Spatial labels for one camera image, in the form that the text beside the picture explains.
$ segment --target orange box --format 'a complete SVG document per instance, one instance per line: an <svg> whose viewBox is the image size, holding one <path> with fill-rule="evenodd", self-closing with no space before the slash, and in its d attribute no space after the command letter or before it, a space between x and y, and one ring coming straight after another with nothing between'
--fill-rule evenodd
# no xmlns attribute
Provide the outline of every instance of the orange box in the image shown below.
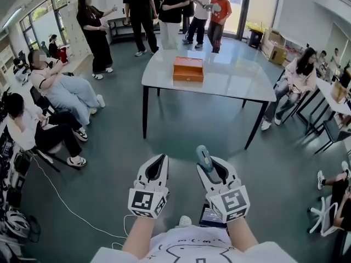
<svg viewBox="0 0 351 263"><path fill-rule="evenodd" d="M203 60L176 57L173 64L173 80L203 82Z"/></svg>

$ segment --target pink jacket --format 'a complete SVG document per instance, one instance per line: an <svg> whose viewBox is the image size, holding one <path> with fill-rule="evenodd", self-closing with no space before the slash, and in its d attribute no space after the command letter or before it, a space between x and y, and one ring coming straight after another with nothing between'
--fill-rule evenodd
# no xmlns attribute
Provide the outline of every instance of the pink jacket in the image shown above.
<svg viewBox="0 0 351 263"><path fill-rule="evenodd" d="M285 67L285 75L283 76L283 79L287 79L289 85L294 85L303 94L308 90L315 89L317 74L315 68L312 69L312 72L308 76L297 74L297 60L298 58L295 58Z"/></svg>

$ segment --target floor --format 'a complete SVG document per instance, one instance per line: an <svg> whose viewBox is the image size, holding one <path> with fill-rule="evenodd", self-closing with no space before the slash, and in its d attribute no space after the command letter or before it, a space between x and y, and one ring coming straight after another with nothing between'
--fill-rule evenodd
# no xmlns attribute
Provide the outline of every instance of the floor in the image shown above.
<svg viewBox="0 0 351 263"><path fill-rule="evenodd" d="M207 40L203 49L210 50ZM204 144L211 155L231 163L246 185L251 202L247 221L259 242L278 243L300 263L330 262L336 234L326 238L307 234L311 223L307 208L318 205L318 196L331 192L318 191L316 173L321 169L331 177L341 171L341 162L348 160L344 144L313 156L326 142L326 135L304 141L304 125L294 116L265 133L259 130L245 151L260 104L247 102L241 108L241 100L171 90L162 90L159 98L156 90L150 90L148 138L144 140L141 78L151 53L135 58L135 50L133 42L112 45L115 73L102 81L91 77L91 67L84 72L106 102L87 127L89 141L83 155L88 165L80 172L61 167L58 174L39 162L66 204L99 229L124 236L128 189L138 168L152 156L166 153L170 157L167 185L171 198L157 221L155 234L174 227L184 214L196 224L205 191L196 172L195 149ZM239 41L223 39L220 53L257 61L272 84L282 71L261 52ZM304 112L318 101L313 102ZM60 155L66 157L67 152L62 150ZM86 263L100 247L123 243L69 213L35 163L24 185L21 206L41 225L40 241L26 245L28 254L40 262ZM127 219L126 224L128 231L132 220Z"/></svg>

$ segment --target white table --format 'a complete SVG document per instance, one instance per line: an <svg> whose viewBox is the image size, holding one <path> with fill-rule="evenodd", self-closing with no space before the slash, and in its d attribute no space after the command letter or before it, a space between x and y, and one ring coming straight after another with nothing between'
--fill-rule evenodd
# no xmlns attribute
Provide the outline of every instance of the white table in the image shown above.
<svg viewBox="0 0 351 263"><path fill-rule="evenodd" d="M342 100L340 103L337 103L332 97L331 97L331 91L332 91L332 85L326 81L323 81L322 79L317 78L316 80L316 86L317 89L316 91L311 95L311 97L305 102L305 104L297 111L297 114L299 118L307 124L307 128L305 131L305 134L307 134L311 129L318 135L320 135L323 132L323 129L318 131L320 128L321 124L318 127L315 127L317 122L320 120L320 118L324 115L324 113L327 111L327 109L330 107L332 110L331 115L329 116L329 120L333 118L336 112L344 114L344 115L351 115L351 109L345 103L345 100ZM321 92L323 95L323 99L318 103L318 105L315 107L315 109L312 110L311 114L309 115L309 119L307 120L302 114L301 111ZM326 101L327 105L324 107L322 110L321 114L317 117L317 119L314 122L311 122L311 118L313 113L320 107L320 105Z"/></svg>
<svg viewBox="0 0 351 263"><path fill-rule="evenodd" d="M203 59L203 83L173 81L176 56ZM276 101L272 84L260 65L229 54L215 54L190 50L159 50L149 61L141 83L143 95L143 135L148 126L149 88L182 90L194 93L226 96L262 103L258 118L248 138L250 145L262 120L268 102Z"/></svg>

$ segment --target red shirt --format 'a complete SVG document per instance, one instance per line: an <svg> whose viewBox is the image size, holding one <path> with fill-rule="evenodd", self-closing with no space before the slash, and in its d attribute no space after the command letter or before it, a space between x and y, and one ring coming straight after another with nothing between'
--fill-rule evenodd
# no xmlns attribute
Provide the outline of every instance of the red shirt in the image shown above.
<svg viewBox="0 0 351 263"><path fill-rule="evenodd" d="M229 9L230 9L230 2L229 0L211 0L211 4L218 4L220 6L220 11L219 12L214 12L211 15L211 20L219 23L221 20L225 18L225 16L228 14Z"/></svg>

